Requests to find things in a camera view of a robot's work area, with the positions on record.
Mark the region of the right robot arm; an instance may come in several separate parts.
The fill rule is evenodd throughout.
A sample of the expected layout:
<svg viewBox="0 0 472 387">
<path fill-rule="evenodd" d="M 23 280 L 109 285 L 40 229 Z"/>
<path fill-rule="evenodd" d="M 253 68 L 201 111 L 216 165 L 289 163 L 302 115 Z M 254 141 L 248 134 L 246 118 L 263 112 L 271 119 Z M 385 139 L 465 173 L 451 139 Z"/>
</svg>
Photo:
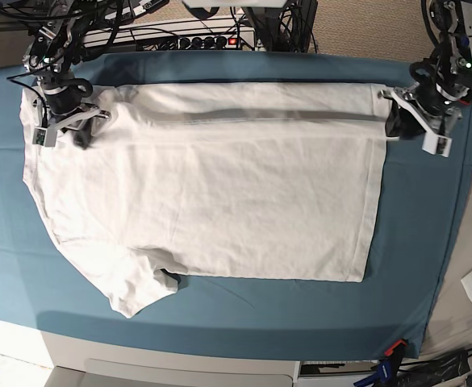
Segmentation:
<svg viewBox="0 0 472 387">
<path fill-rule="evenodd" d="M 95 119 L 111 114 L 92 103 L 94 87 L 75 77 L 74 65 L 99 58 L 114 43 L 123 19 L 122 1 L 53 1 L 41 28 L 23 58 L 26 85 L 18 76 L 8 81 L 34 94 L 32 143 L 53 148 L 59 134 L 70 132 L 73 143 L 86 149 Z"/>
</svg>

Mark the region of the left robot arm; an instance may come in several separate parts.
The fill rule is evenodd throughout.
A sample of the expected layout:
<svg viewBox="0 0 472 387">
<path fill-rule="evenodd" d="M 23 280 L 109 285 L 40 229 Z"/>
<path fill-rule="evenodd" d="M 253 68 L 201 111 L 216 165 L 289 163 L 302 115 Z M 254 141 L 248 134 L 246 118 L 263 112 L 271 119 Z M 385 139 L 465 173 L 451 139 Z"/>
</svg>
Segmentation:
<svg viewBox="0 0 472 387">
<path fill-rule="evenodd" d="M 422 1 L 433 50 L 409 66 L 415 83 L 382 91 L 391 101 L 386 135 L 410 139 L 428 130 L 448 135 L 472 103 L 472 1 Z"/>
</svg>

